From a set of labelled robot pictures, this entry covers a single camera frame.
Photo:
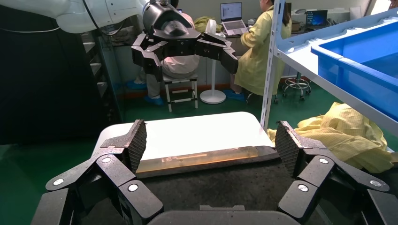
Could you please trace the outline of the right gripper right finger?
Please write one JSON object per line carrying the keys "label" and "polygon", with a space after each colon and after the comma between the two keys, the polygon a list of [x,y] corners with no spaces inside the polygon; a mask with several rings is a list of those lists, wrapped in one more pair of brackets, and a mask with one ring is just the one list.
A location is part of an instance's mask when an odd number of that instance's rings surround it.
{"label": "right gripper right finger", "polygon": [[398,199],[383,180],[339,160],[322,142],[279,121],[275,149],[294,179],[278,209],[307,222],[321,199],[342,203],[358,225],[395,225]]}

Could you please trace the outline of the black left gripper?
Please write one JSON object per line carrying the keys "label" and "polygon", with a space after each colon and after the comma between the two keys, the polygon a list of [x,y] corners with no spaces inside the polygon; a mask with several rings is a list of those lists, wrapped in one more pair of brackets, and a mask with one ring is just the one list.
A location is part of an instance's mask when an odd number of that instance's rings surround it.
{"label": "black left gripper", "polygon": [[158,83],[163,81],[161,61],[167,57],[197,54],[220,61],[231,74],[237,72],[239,62],[231,42],[216,34],[200,34],[171,4],[151,0],[142,16],[146,34],[139,34],[131,46],[132,60]]}

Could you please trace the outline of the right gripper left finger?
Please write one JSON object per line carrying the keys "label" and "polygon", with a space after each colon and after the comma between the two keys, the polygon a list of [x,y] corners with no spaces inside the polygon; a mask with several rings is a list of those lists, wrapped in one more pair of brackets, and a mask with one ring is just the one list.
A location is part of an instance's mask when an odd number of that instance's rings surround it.
{"label": "right gripper left finger", "polygon": [[88,160],[50,179],[31,223],[78,225],[108,198],[126,224],[148,224],[163,204],[136,176],[146,139],[145,121],[136,120],[126,134],[106,139]]}

